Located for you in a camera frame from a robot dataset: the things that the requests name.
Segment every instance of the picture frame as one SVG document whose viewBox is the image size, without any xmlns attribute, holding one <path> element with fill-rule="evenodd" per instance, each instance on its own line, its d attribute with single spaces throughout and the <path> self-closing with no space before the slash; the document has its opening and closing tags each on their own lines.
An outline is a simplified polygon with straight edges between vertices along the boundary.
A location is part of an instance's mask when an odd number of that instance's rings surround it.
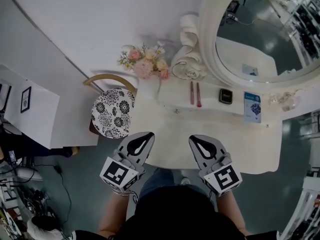
<svg viewBox="0 0 320 240">
<path fill-rule="evenodd" d="M 22 92 L 20 113 L 23 113 L 30 109 L 30 96 L 31 96 L 31 86 Z"/>
</svg>

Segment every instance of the round mirror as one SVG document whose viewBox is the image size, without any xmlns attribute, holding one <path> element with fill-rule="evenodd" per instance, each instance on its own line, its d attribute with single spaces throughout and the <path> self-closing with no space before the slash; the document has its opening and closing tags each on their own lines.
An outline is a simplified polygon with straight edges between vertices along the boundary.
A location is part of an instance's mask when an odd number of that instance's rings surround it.
<svg viewBox="0 0 320 240">
<path fill-rule="evenodd" d="M 208 24 L 216 29 L 212 43 L 202 39 L 202 47 L 212 46 L 208 63 L 219 69 L 215 75 L 269 84 L 296 80 L 319 67 L 320 0 L 221 0 L 213 9 L 219 11 L 218 22 L 204 19 L 205 4 L 200 30 L 206 32 Z"/>
</svg>

